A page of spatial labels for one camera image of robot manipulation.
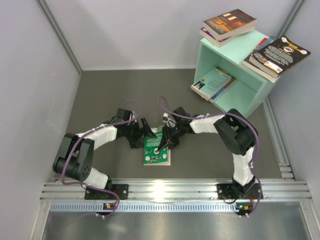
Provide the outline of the black back cover book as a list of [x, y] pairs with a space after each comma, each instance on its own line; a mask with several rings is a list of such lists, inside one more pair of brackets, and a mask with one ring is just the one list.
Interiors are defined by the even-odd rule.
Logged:
[[249, 61], [272, 77], [280, 77], [311, 52], [283, 35], [250, 55]]

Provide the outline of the green back cover book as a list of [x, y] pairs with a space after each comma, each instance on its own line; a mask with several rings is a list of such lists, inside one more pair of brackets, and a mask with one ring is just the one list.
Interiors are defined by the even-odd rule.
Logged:
[[143, 165], [144, 166], [170, 166], [171, 165], [171, 151], [164, 148], [158, 151], [162, 136], [164, 125], [158, 125], [151, 128], [155, 134], [154, 137], [146, 137], [144, 139], [143, 149]]

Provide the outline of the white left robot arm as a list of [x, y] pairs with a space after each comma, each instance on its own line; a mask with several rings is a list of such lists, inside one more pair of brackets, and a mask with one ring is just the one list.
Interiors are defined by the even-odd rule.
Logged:
[[155, 138], [145, 118], [142, 126], [133, 111], [119, 108], [116, 115], [101, 125], [83, 133], [67, 133], [62, 138], [52, 170], [61, 177], [76, 180], [95, 190], [103, 199], [113, 194], [111, 178], [93, 167], [94, 151], [119, 138], [126, 138], [132, 149], [142, 148], [144, 138]]

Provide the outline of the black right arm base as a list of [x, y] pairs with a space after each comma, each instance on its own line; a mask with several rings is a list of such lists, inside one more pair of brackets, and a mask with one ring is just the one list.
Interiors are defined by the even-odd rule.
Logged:
[[261, 193], [258, 183], [254, 183], [247, 192], [237, 189], [232, 183], [219, 183], [216, 185], [216, 188], [218, 199], [224, 201], [257, 200]]

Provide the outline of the red Treehouse book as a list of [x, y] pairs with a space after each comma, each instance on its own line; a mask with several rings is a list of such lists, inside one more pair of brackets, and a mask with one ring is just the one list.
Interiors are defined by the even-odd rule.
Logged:
[[268, 42], [268, 38], [263, 38], [259, 43], [258, 45], [252, 50], [252, 52], [254, 53], [255, 51], [261, 49], [267, 42]]

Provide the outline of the yellow blue cover book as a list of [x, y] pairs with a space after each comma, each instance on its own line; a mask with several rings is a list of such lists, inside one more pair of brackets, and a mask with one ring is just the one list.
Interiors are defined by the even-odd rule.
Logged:
[[234, 80], [235, 77], [216, 66], [196, 80], [190, 88], [206, 101], [210, 101], [213, 96], [218, 96], [217, 93], [223, 87], [227, 86], [227, 84], [232, 84]]

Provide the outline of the blue starry night book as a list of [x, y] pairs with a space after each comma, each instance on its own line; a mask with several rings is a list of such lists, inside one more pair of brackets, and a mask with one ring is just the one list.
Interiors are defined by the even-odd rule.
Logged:
[[[264, 48], [265, 46], [267, 46], [268, 44], [272, 43], [276, 38], [274, 36], [270, 36], [268, 37], [268, 41], [267, 43], [262, 47]], [[267, 80], [269, 80], [272, 83], [275, 83], [280, 77], [273, 77], [270, 74], [268, 74], [267, 72], [263, 71], [262, 69], [260, 69], [259, 67], [255, 66], [253, 63], [250, 62], [250, 56], [253, 52], [251, 52], [243, 61], [242, 61], [242, 65], [249, 68], [251, 71], [263, 76], [264, 78], [266, 78]]]

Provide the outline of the Edward Tulane dark book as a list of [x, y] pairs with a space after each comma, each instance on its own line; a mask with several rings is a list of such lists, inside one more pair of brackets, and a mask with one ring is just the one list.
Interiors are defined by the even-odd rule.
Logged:
[[216, 40], [220, 41], [253, 31], [257, 23], [257, 18], [240, 9], [235, 9], [207, 19], [202, 22], [202, 25]]

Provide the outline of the purple Roald Dahl book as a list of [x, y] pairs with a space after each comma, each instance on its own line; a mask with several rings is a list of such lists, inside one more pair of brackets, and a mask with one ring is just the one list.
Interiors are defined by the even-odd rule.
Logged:
[[199, 34], [202, 37], [204, 37], [205, 39], [207, 39], [210, 43], [212, 43], [213, 45], [218, 47], [218, 48], [226, 45], [227, 43], [229, 43], [229, 42], [231, 42], [233, 40], [232, 37], [225, 38], [225, 39], [222, 39], [222, 40], [217, 40], [204, 27], [200, 28]]

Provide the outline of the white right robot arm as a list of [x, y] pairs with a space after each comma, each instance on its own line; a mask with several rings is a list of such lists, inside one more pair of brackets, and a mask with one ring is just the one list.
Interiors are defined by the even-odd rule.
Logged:
[[176, 108], [173, 119], [163, 115], [165, 126], [157, 147], [158, 151], [172, 149], [180, 144], [180, 137], [186, 134], [218, 134], [226, 148], [232, 153], [234, 173], [233, 192], [238, 198], [246, 198], [252, 192], [256, 177], [252, 172], [253, 154], [258, 132], [234, 108], [227, 114], [194, 115], [188, 114], [183, 107]]

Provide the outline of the orange blue sunset book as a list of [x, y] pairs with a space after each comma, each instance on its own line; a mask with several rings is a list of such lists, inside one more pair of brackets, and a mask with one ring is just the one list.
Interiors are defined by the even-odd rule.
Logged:
[[232, 77], [231, 80], [226, 83], [217, 93], [215, 93], [209, 100], [210, 103], [213, 103], [216, 101], [224, 92], [227, 88], [229, 88], [234, 82], [236, 81], [235, 77]]

